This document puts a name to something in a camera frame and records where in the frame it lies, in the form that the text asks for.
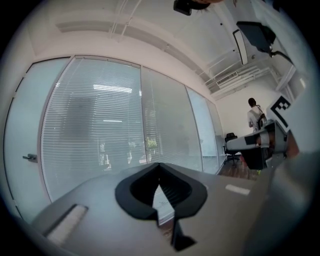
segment air conditioning vent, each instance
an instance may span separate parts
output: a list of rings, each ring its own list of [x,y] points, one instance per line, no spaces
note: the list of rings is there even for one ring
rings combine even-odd
[[[216,84],[217,84],[218,86],[220,86],[220,85],[222,85],[223,83],[225,83],[225,82],[227,82],[227,81],[229,81],[229,80],[231,80],[231,79],[233,79],[233,78],[236,78],[237,76],[238,76],[238,73],[237,73],[237,71],[235,71],[235,72],[233,72],[233,73],[225,76],[224,78],[221,78],[220,80],[216,81]]]

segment cable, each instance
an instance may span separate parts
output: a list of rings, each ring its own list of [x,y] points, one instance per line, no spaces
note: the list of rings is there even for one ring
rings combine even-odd
[[[291,59],[287,55],[283,54],[281,51],[277,50],[275,52],[270,52],[269,55],[271,58],[273,58],[275,55],[280,55],[293,65]]]

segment black chair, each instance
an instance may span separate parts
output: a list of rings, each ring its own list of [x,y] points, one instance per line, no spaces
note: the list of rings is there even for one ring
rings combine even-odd
[[[225,143],[227,143],[228,141],[231,141],[231,140],[234,140],[237,138],[238,138],[238,136],[235,136],[235,134],[233,132],[231,132],[226,135],[226,137],[224,138],[224,141],[225,141]],[[224,149],[224,153],[227,155],[226,161],[224,163],[232,160],[233,165],[236,165],[235,159],[239,160],[239,156],[235,156],[235,154],[238,153],[239,151],[238,150],[228,150],[226,146],[223,146],[223,149]]]

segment white shirt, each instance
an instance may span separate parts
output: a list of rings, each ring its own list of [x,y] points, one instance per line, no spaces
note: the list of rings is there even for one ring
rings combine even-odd
[[[251,110],[247,113],[247,117],[248,117],[248,122],[252,122],[253,125],[253,132],[258,131],[258,125],[257,125],[257,121],[259,119],[259,117],[264,113],[264,109],[262,107],[260,107],[260,105],[254,106],[253,108],[251,108]]]

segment door handle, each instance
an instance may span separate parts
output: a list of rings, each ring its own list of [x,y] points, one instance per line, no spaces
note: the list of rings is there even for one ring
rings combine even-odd
[[[27,159],[30,162],[38,163],[38,158],[36,154],[28,154],[27,156],[22,156],[23,159]]]

